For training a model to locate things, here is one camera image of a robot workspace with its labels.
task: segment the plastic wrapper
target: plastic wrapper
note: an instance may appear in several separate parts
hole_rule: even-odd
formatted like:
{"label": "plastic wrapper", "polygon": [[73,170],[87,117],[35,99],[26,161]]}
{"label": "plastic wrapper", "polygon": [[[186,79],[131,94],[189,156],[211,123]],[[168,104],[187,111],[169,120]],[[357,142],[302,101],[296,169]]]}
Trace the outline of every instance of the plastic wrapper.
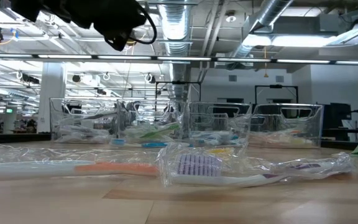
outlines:
{"label": "plastic wrapper", "polygon": [[248,144],[251,106],[240,103],[189,103],[188,138],[194,146]]}
{"label": "plastic wrapper", "polygon": [[0,180],[82,175],[158,175],[158,151],[37,149],[0,145]]}
{"label": "plastic wrapper", "polygon": [[322,105],[257,105],[249,144],[257,147],[317,148],[321,144]]}
{"label": "plastic wrapper", "polygon": [[51,98],[50,128],[55,142],[107,144],[117,133],[117,103]]}
{"label": "plastic wrapper", "polygon": [[111,144],[130,147],[164,147],[181,140],[185,103],[179,101],[119,101],[119,133]]}
{"label": "plastic wrapper", "polygon": [[341,152],[326,159],[297,159],[269,162],[253,157],[238,157],[234,148],[183,147],[169,144],[158,155],[158,168],[164,186],[207,185],[254,187],[300,179],[323,179],[351,172],[348,154]]}

